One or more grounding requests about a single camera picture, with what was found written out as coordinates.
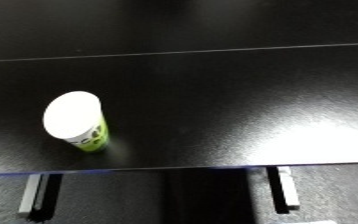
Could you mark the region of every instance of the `green cup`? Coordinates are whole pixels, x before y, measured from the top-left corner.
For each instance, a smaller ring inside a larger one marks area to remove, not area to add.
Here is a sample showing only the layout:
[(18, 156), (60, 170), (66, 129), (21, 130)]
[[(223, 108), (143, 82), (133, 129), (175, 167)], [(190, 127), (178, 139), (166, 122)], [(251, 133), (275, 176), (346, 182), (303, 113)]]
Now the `green cup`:
[(99, 98), (84, 91), (53, 100), (45, 110), (43, 123), (50, 135), (85, 152), (103, 150), (109, 139)]

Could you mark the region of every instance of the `metal bracket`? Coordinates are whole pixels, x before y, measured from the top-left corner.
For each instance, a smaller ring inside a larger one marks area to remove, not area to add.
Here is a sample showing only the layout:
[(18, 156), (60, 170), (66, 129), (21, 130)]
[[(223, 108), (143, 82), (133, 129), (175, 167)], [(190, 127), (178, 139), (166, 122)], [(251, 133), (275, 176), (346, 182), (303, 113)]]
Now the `metal bracket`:
[(267, 174), (276, 212), (288, 214), (290, 210), (298, 210), (300, 202), (291, 168), (289, 166), (268, 167)]
[(27, 180), (18, 215), (36, 222), (52, 219), (62, 174), (31, 174)]

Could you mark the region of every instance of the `dark background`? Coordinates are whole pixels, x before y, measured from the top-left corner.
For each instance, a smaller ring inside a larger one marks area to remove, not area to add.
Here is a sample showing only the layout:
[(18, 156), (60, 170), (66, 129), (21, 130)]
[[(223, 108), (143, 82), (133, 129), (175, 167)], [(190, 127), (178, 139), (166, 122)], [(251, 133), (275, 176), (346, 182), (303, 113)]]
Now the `dark background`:
[[(358, 165), (292, 168), (301, 209), (274, 211), (264, 168), (67, 174), (46, 223), (358, 223)], [(0, 223), (17, 218), (26, 176), (0, 176)]]
[(358, 43), (358, 0), (0, 0), (0, 59)]

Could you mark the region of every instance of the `black table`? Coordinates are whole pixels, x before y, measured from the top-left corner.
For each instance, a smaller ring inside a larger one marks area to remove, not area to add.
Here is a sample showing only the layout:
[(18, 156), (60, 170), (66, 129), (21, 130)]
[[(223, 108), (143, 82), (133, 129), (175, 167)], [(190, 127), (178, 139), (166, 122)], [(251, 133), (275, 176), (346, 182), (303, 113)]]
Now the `black table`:
[(358, 0), (0, 0), (0, 60), (358, 43)]
[[(42, 114), (98, 95), (110, 149)], [(0, 173), (358, 163), (358, 46), (0, 62)]]

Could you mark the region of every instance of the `black surface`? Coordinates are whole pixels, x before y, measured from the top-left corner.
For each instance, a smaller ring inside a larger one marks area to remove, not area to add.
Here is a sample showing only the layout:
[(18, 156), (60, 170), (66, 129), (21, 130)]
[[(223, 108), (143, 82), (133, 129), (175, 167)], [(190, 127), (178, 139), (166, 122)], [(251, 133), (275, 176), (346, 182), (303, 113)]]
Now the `black surface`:
[(358, 164), (292, 167), (300, 210), (280, 215), (274, 211), (264, 169), (249, 171), (250, 189), (258, 224), (308, 223), (332, 220), (358, 223)]
[[(95, 93), (111, 131), (88, 155), (42, 114)], [(358, 162), (358, 46), (0, 62), (0, 173)]]
[(358, 0), (0, 0), (0, 59), (358, 43)]
[[(181, 178), (171, 174), (175, 188), (165, 184), (163, 173), (171, 171), (65, 175), (56, 214), (46, 224), (193, 223), (203, 217), (207, 224), (248, 224), (244, 220), (251, 216), (257, 224), (358, 224), (358, 165), (293, 167), (301, 209), (288, 215), (276, 214), (264, 168), (245, 174), (187, 169)], [(0, 177), (0, 224), (28, 224), (16, 214), (25, 184), (25, 176)], [(252, 205), (246, 202), (248, 188)], [(251, 208), (254, 215), (246, 212)]]

